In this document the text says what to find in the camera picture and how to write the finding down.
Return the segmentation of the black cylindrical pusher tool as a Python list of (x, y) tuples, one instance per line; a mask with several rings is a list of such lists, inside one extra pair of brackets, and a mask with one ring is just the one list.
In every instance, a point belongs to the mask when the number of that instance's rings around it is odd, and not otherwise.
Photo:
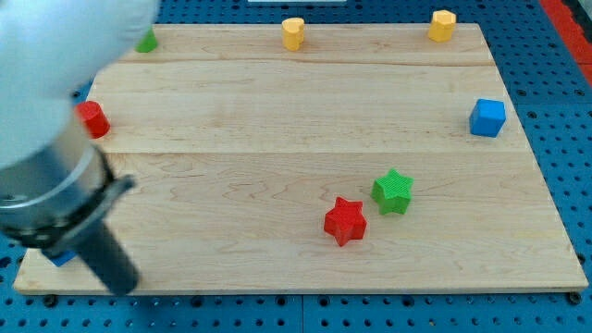
[(74, 252), (114, 295), (122, 296), (133, 291), (140, 278), (136, 268), (105, 219), (116, 201), (133, 188), (131, 176), (115, 179), (75, 212), (66, 231), (43, 249), (43, 254), (56, 258), (64, 252)]

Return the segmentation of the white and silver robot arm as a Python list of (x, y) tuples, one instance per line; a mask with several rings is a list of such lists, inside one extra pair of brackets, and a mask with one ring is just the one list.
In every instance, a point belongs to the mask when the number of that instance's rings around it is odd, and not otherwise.
[(105, 225), (134, 184), (80, 122), (73, 92), (133, 48), (157, 0), (1, 5), (1, 230), (54, 258), (73, 251), (116, 295), (139, 273)]

